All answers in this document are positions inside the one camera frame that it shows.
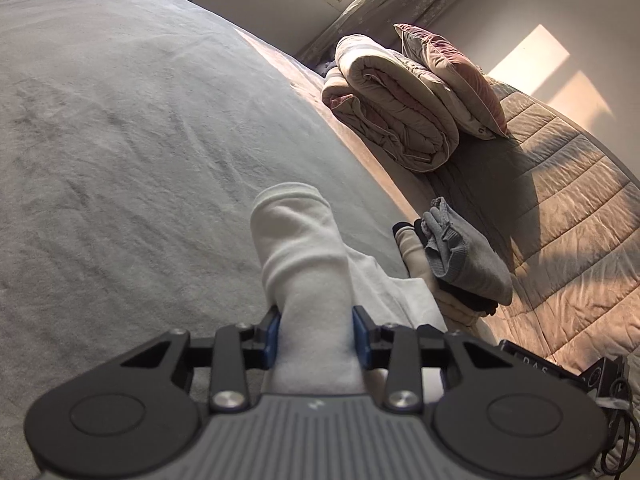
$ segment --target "metal bolt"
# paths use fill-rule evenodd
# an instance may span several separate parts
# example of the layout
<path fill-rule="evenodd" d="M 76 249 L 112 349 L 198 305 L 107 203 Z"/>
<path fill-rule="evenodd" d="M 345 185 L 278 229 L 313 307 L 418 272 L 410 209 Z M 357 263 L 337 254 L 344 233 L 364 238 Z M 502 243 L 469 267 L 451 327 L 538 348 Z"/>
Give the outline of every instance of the metal bolt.
<path fill-rule="evenodd" d="M 244 395 L 233 390 L 223 390 L 213 396 L 213 403 L 224 410 L 235 410 L 244 404 Z"/>
<path fill-rule="evenodd" d="M 394 408 L 411 408 L 418 403 L 418 396 L 409 390 L 400 390 L 389 395 L 389 404 Z"/>

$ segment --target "white garment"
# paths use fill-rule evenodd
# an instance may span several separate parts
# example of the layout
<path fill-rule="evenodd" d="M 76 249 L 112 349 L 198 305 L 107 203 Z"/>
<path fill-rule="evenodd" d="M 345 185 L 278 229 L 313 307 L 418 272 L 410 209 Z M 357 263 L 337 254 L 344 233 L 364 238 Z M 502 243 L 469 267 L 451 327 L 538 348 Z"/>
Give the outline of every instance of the white garment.
<path fill-rule="evenodd" d="M 372 256 L 347 247 L 327 201 L 306 184 L 285 183 L 258 195 L 251 231 L 268 305 L 282 313 L 278 356 L 263 390 L 286 394 L 381 392 L 378 370 L 363 374 L 351 309 L 377 324 L 446 325 L 420 278 L 390 278 Z M 422 371 L 424 398 L 442 396 L 439 370 Z"/>

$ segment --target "gray bedspread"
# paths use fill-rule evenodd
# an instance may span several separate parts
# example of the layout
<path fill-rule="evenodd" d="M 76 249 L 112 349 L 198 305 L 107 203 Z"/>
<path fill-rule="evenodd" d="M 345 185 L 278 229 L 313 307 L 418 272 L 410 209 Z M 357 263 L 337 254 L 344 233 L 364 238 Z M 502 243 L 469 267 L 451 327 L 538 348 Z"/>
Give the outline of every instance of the gray bedspread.
<path fill-rule="evenodd" d="M 261 318 L 265 187 L 316 186 L 406 276 L 390 188 L 257 45 L 186 0 L 0 0 L 0 479 L 36 474 L 22 420 L 46 390 L 171 327 Z"/>

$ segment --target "black cable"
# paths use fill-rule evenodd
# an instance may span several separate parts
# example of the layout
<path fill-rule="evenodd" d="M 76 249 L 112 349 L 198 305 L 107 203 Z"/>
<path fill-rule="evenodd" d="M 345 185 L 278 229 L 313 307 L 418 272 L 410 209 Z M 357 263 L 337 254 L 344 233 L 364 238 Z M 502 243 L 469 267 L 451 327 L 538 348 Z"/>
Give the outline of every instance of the black cable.
<path fill-rule="evenodd" d="M 615 397 L 617 395 L 617 387 L 622 386 L 626 390 L 626 398 L 629 401 L 630 409 L 629 410 L 619 410 L 622 414 L 622 417 L 625 421 L 625 434 L 622 441 L 622 452 L 620 452 L 620 461 L 618 462 L 618 467 L 616 469 L 609 469 L 607 466 L 607 456 L 609 455 L 609 451 L 603 453 L 600 459 L 600 468 L 602 472 L 606 475 L 613 476 L 614 480 L 620 480 L 620 475 L 625 472 L 628 467 L 632 464 L 636 455 L 638 455 L 638 449 L 640 448 L 640 427 L 638 425 L 638 421 L 636 420 L 634 414 L 631 410 L 633 410 L 633 393 L 631 392 L 631 387 L 626 379 L 620 377 L 611 383 L 611 387 L 609 389 L 609 395 L 611 397 Z M 626 459 L 626 451 L 629 446 L 629 436 L 631 427 L 634 428 L 634 447 L 629 455 L 629 459 L 625 462 Z"/>

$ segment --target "folded quilt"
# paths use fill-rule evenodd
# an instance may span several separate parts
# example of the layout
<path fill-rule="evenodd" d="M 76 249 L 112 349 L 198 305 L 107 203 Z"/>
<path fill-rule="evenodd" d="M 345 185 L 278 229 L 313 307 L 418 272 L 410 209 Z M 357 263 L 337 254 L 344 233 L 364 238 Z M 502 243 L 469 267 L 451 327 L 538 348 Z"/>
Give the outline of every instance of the folded quilt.
<path fill-rule="evenodd" d="M 433 171 L 458 146 L 458 127 L 445 105 L 402 63 L 401 55 L 367 36 L 338 42 L 322 102 L 359 135 L 417 173 Z"/>

